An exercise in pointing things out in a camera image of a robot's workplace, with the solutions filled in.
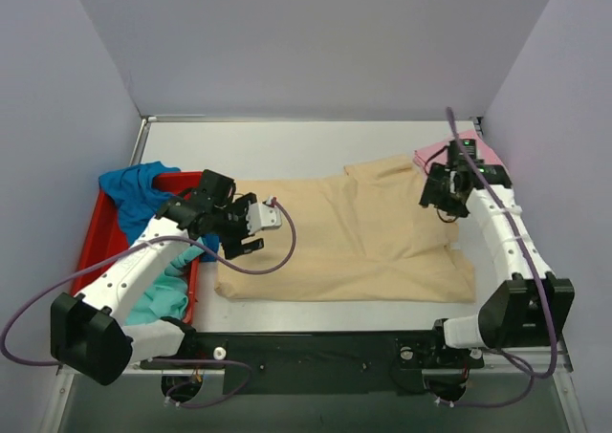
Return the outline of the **cream yellow t-shirt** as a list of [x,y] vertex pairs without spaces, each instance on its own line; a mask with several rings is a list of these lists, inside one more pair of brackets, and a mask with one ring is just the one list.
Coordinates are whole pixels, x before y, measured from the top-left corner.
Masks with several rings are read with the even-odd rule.
[[471,262],[458,226],[419,200],[423,174],[407,156],[347,165],[327,178],[241,181],[240,191],[275,196],[295,228],[265,231],[264,247],[220,267],[227,299],[409,300],[471,303]]

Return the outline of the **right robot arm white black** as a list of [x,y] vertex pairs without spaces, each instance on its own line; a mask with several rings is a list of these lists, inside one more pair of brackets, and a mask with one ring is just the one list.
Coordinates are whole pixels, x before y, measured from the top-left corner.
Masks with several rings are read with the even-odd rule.
[[544,262],[522,221],[522,208],[501,165],[481,165],[484,186],[463,163],[435,163],[420,205],[450,217],[472,219],[480,229],[495,271],[494,291],[477,314],[451,318],[426,343],[438,365],[449,365],[461,349],[543,347],[559,340],[575,297],[572,282]]

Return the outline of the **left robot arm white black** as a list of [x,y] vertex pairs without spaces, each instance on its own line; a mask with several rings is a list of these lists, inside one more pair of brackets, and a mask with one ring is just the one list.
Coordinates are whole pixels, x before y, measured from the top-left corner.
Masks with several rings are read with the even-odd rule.
[[171,261],[201,237],[216,235],[228,259],[262,249],[257,232],[280,222],[273,200],[235,191],[233,179],[206,170],[197,186],[164,200],[125,255],[77,294],[63,293],[52,303],[52,356],[101,385],[143,360],[190,365],[195,332],[182,319],[130,325],[127,318]]

